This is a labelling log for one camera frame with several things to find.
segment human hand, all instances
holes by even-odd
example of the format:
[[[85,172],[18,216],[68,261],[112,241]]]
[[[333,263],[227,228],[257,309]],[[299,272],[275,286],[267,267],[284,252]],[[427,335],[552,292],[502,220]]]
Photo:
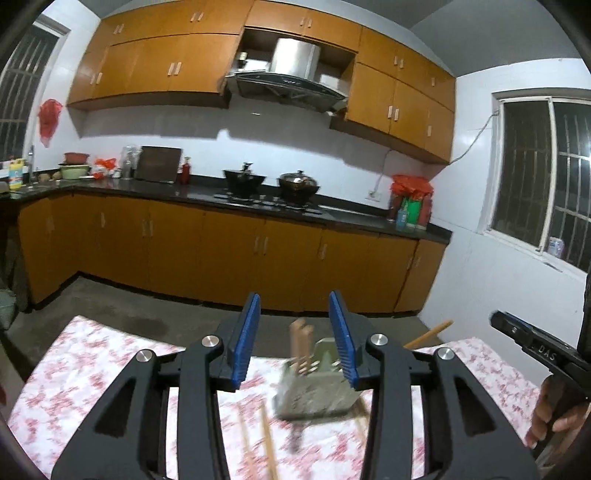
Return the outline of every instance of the human hand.
[[[544,440],[548,435],[548,422],[552,419],[552,407],[548,402],[547,394],[550,388],[550,378],[546,378],[542,383],[540,389],[540,396],[534,409],[534,415],[531,419],[531,427],[525,435],[525,442],[529,448],[535,448],[539,440]],[[552,431],[571,432],[568,439],[565,439],[567,445],[561,445],[560,450],[566,450],[572,443],[580,428],[587,419],[587,411],[589,403],[585,402],[581,405],[571,408],[565,415],[554,422]]]

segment cabinet door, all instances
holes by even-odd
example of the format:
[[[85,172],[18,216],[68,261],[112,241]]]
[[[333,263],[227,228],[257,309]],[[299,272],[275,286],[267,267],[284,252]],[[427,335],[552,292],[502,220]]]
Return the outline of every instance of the cabinet door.
[[[92,98],[105,54],[106,50],[93,50],[84,55],[70,89],[68,104]]]
[[[397,42],[369,28],[363,28],[356,61],[392,77],[398,66],[394,64]]]
[[[397,45],[396,57],[396,78],[424,93],[427,90],[428,60],[400,43]]]
[[[452,156],[454,115],[443,105],[429,100],[425,150],[450,161]]]
[[[419,312],[423,309],[439,270],[445,247],[428,240],[419,241],[395,312]]]
[[[140,44],[140,42],[129,42],[109,48],[96,78],[93,98],[121,95],[127,92]]]
[[[390,135],[418,147],[425,147],[429,99],[418,90],[396,81]]]
[[[255,285],[255,247],[263,224],[260,218],[205,212],[196,271],[200,300],[244,305]]]
[[[302,35],[307,10],[295,5],[255,0],[246,26]]]
[[[181,62],[175,66],[169,90],[220,92],[238,41],[238,35],[186,35]]]
[[[110,255],[115,248],[106,235],[106,202],[106,197],[76,193],[72,205],[76,215],[79,270],[100,278],[111,278]]]
[[[96,27],[95,34],[90,40],[88,47],[86,47],[86,53],[96,50],[104,50],[112,45],[115,41],[115,35],[118,30],[119,23],[117,15],[102,20],[99,26]]]
[[[302,293],[320,245],[322,229],[267,220],[257,245],[255,291],[261,306],[302,311]]]
[[[395,80],[360,63],[355,64],[347,120],[388,133]]]
[[[447,109],[456,110],[456,79],[433,62],[428,64],[427,96]]]
[[[347,303],[348,308],[363,313],[393,312],[416,246],[415,240],[406,238],[374,239],[358,295],[354,303]]]
[[[199,208],[150,202],[150,290],[196,299],[200,236],[205,212]]]
[[[332,290],[340,290],[347,306],[358,306],[359,285],[367,269],[370,244],[376,237],[332,230],[323,232],[304,288],[304,310],[326,312]]]
[[[162,35],[186,35],[194,32],[199,15],[205,10],[207,0],[182,0],[169,2],[170,9],[162,22]]]
[[[352,51],[359,50],[361,25],[316,10],[306,12],[304,36],[332,43]]]
[[[148,200],[105,198],[109,280],[148,290]]]
[[[127,93],[166,92],[174,68],[180,61],[182,35],[140,40],[138,59],[129,79]]]
[[[194,22],[195,33],[239,34],[253,0],[209,0]]]
[[[77,217],[73,209],[72,194],[52,197],[51,206],[51,260],[50,278],[58,287],[78,272]]]
[[[18,233],[27,269],[31,300],[39,303],[58,286],[50,279],[51,207],[49,199],[23,206],[18,214]]]

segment red bowl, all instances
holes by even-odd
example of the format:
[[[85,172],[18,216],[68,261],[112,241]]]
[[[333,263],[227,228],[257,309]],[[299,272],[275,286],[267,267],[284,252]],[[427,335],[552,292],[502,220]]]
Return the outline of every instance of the red bowl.
[[[67,152],[64,153],[64,157],[66,158],[66,165],[83,165],[90,155],[88,153]]]

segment table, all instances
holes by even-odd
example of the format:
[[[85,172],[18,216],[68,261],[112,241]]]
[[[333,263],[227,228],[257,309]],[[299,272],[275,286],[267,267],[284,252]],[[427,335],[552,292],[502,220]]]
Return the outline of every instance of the table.
[[[538,388],[504,362],[487,344],[476,338],[450,342],[458,357],[474,373],[496,401],[519,436],[529,428]],[[106,327],[87,318],[75,317],[37,365],[25,384],[8,425],[29,457],[48,477],[85,415],[133,355],[148,348],[157,355],[177,352],[180,347],[155,342]],[[435,348],[421,351],[432,353]],[[253,357],[246,380],[234,394],[219,393],[220,420],[232,479],[251,480],[244,460],[238,421],[242,409],[258,478],[265,478],[259,403],[272,413],[272,392],[280,380],[284,359]],[[363,393],[371,405],[371,392]],[[167,422],[167,475],[177,479],[176,413],[178,389],[172,389]],[[282,480],[356,480],[363,462],[364,442],[354,419],[309,423],[304,427],[300,448],[290,452],[292,424],[270,418],[278,471]],[[420,392],[413,388],[413,478],[424,472],[423,415]]]

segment window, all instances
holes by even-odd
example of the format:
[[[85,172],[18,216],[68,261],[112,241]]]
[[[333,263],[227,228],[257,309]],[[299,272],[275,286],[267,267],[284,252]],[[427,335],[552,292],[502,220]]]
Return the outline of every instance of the window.
[[[23,155],[33,100],[57,40],[32,25],[0,75],[0,160]]]
[[[503,102],[504,139],[491,229],[591,270],[591,102]]]

